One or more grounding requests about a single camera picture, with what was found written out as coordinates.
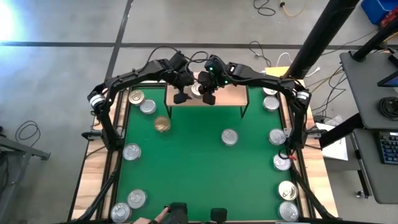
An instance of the concrete floor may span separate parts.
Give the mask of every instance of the concrete floor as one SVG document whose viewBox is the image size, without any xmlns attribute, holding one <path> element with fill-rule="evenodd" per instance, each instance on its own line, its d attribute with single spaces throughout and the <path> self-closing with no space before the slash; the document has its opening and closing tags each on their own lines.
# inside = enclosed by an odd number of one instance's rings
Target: concrete floor
<svg viewBox="0 0 398 224">
<path fill-rule="evenodd" d="M 303 7 L 303 1 L 286 2 L 292 13 Z M 129 3 L 128 0 L 0 0 L 0 23 L 2 16 L 12 19 L 0 30 L 0 40 L 26 42 L 30 46 L 41 45 L 34 42 L 115 43 Z M 302 15 L 289 18 L 278 8 L 276 0 L 267 5 L 276 10 L 272 17 L 260 16 L 249 0 L 135 0 L 129 17 L 125 18 L 128 19 L 125 33 L 119 38 L 123 38 L 123 43 L 142 44 L 248 44 L 258 40 L 262 44 L 280 45 L 279 49 L 264 49 L 274 66 L 282 52 L 288 52 L 292 59 L 295 57 L 300 48 L 297 45 L 303 44 L 326 3 L 326 0 L 308 0 Z M 358 5 L 331 44 L 343 45 L 372 30 L 376 27 Z M 349 45 L 364 44 L 370 37 Z M 152 49 L 121 48 L 110 75 L 142 66 Z M 256 70 L 265 67 L 265 61 L 255 58 L 248 49 L 189 46 L 182 49 L 187 55 L 197 50 L 217 54 L 225 61 L 245 63 Z M 0 123 L 12 138 L 24 121 L 36 121 L 42 132 L 36 147 L 52 153 L 47 162 L 32 160 L 18 193 L 13 221 L 27 220 L 31 224 L 67 219 L 87 144 L 80 133 L 93 120 L 86 95 L 105 77 L 113 52 L 112 47 L 0 47 Z M 331 75 L 340 66 L 338 55 L 342 52 L 322 56 L 313 67 L 319 66 L 321 70 L 306 78 L 306 84 Z M 172 51 L 161 49 L 152 58 L 171 55 Z M 279 66 L 289 64 L 283 56 Z M 192 70 L 200 69 L 200 65 L 192 65 Z M 327 113 L 330 117 L 340 114 L 346 119 L 357 109 L 348 84 L 344 82 L 341 87 L 347 91 L 329 104 Z M 319 88 L 313 95 L 312 108 L 320 106 L 329 91 L 328 85 Z M 398 206 L 379 205 L 373 198 L 355 198 L 354 193 L 360 189 L 355 173 L 329 175 L 340 217 L 380 223 L 397 220 Z"/>
</svg>

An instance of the can lid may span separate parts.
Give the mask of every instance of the can lid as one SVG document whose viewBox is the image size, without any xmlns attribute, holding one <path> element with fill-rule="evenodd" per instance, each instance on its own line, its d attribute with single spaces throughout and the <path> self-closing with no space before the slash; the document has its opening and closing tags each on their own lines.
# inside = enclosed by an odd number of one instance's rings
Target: can lid
<svg viewBox="0 0 398 224">
<path fill-rule="evenodd" d="M 269 133 L 270 141 L 275 145 L 281 145 L 286 141 L 286 135 L 281 129 L 272 129 Z"/>
<path fill-rule="evenodd" d="M 170 129 L 170 120 L 166 116 L 158 116 L 155 119 L 155 129 L 163 132 Z"/>
<path fill-rule="evenodd" d="M 124 223 L 129 219 L 131 210 L 128 204 L 121 202 L 112 207 L 111 218 L 115 223 Z"/>
<path fill-rule="evenodd" d="M 232 146 L 238 141 L 238 134 L 232 129 L 225 129 L 221 134 L 221 139 L 223 142 L 229 146 Z"/>
<path fill-rule="evenodd" d="M 270 96 L 275 95 L 278 92 L 276 90 L 271 90 L 271 89 L 268 89 L 268 88 L 265 88 L 265 87 L 262 88 L 262 90 L 264 91 L 265 94 L 270 95 Z"/>
<path fill-rule="evenodd" d="M 156 104 L 153 100 L 145 100 L 139 108 L 145 114 L 152 114 L 156 110 Z"/>
<path fill-rule="evenodd" d="M 282 202 L 279 206 L 279 215 L 287 222 L 296 222 L 299 218 L 299 210 L 292 202 Z"/>
<path fill-rule="evenodd" d="M 192 94 L 193 94 L 195 97 L 201 97 L 201 94 L 200 94 L 200 92 L 199 92 L 199 86 L 200 86 L 200 83 L 197 83 L 197 82 L 195 82 L 195 83 L 191 86 Z"/>
<path fill-rule="evenodd" d="M 141 90 L 134 90 L 129 94 L 129 101 L 134 105 L 139 105 L 144 101 L 144 92 Z"/>
<path fill-rule="evenodd" d="M 136 144 L 128 144 L 123 149 L 123 158 L 128 161 L 133 161 L 141 156 L 141 148 Z"/>
<path fill-rule="evenodd" d="M 283 158 L 286 158 L 286 154 L 281 153 L 280 154 Z M 281 170 L 281 171 L 285 171 L 290 169 L 290 166 L 292 166 L 292 161 L 290 159 L 283 159 L 281 157 L 279 157 L 278 154 L 274 155 L 274 166 Z"/>
<path fill-rule="evenodd" d="M 146 200 L 147 195 L 140 189 L 133 190 L 127 197 L 127 203 L 133 209 L 141 208 L 145 204 Z"/>
<path fill-rule="evenodd" d="M 276 110 L 279 107 L 279 100 L 274 96 L 267 96 L 262 104 L 269 110 Z"/>
<path fill-rule="evenodd" d="M 297 187 L 288 180 L 282 181 L 278 187 L 279 195 L 285 200 L 297 198 Z"/>
</svg>

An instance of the green table surface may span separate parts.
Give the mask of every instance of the green table surface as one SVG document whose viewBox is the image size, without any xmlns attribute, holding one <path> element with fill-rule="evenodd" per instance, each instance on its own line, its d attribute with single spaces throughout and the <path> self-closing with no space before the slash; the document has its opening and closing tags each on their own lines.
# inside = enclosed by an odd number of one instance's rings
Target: green table surface
<svg viewBox="0 0 398 224">
<path fill-rule="evenodd" d="M 239 107 L 173 107 L 171 129 L 159 133 L 154 120 L 167 116 L 164 88 L 140 88 L 154 100 L 157 111 L 146 115 L 131 106 L 126 144 L 141 147 L 136 161 L 123 159 L 117 202 L 126 202 L 134 189 L 147 194 L 146 204 L 132 211 L 130 221 L 153 219 L 172 202 L 188 204 L 190 221 L 210 220 L 212 208 L 226 208 L 228 220 L 280 220 L 283 202 L 277 188 L 290 180 L 289 172 L 273 167 L 280 147 L 268 140 L 273 128 L 282 128 L 279 112 L 262 107 L 260 88 L 250 88 L 250 104 L 241 119 Z M 221 132 L 232 128 L 239 134 L 234 146 L 225 146 Z"/>
</svg>

